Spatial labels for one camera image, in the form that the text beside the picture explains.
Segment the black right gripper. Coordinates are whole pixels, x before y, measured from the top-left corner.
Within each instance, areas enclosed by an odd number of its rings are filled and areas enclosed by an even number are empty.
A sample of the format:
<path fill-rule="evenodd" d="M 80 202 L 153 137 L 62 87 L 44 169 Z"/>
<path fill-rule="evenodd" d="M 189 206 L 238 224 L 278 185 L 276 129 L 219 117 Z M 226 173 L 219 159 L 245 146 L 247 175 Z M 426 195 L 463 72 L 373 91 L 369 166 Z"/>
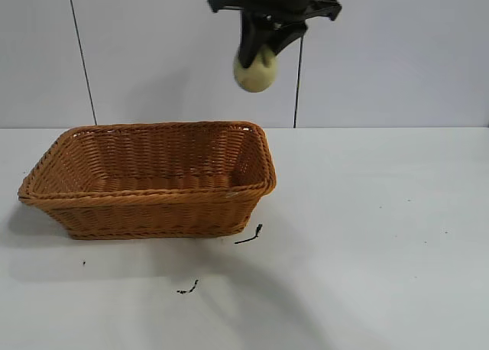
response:
<path fill-rule="evenodd" d="M 241 14 L 241 41 L 238 60 L 250 66 L 266 45 L 277 56 L 300 39 L 308 27 L 305 20 L 325 17 L 334 21 L 342 10 L 338 0 L 207 0 L 215 13 L 236 10 Z M 282 24 L 268 39 L 268 24 Z"/>

